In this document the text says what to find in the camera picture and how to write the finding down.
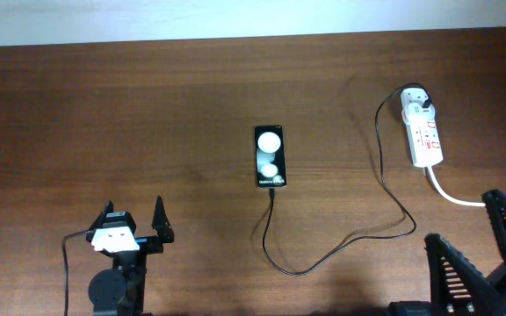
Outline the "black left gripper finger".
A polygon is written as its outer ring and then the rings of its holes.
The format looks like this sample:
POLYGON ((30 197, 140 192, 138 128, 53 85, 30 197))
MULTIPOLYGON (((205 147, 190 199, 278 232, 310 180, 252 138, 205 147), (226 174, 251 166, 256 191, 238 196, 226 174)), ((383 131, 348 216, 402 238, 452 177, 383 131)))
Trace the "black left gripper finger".
POLYGON ((89 232, 86 235, 86 240, 87 241, 92 241, 93 236, 94 236, 96 230, 103 227, 103 224, 105 222, 106 216, 109 213, 113 212, 113 211, 114 211, 113 202, 111 200, 108 200, 107 203, 105 204, 105 207, 104 207, 103 211, 101 213, 99 213, 99 215, 97 216, 97 218, 90 225, 90 227, 88 229, 89 232))
POLYGON ((161 196, 156 198, 151 226, 162 243, 173 243, 175 241, 175 234, 166 215, 161 196))

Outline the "black Galaxy flip phone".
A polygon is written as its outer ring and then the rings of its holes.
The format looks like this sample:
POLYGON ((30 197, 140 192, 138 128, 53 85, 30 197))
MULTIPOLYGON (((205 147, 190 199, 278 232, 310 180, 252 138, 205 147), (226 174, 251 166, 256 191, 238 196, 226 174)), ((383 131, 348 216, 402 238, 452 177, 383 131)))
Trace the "black Galaxy flip phone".
POLYGON ((256 185, 260 189, 287 185, 285 142, 282 126, 256 126, 256 185))

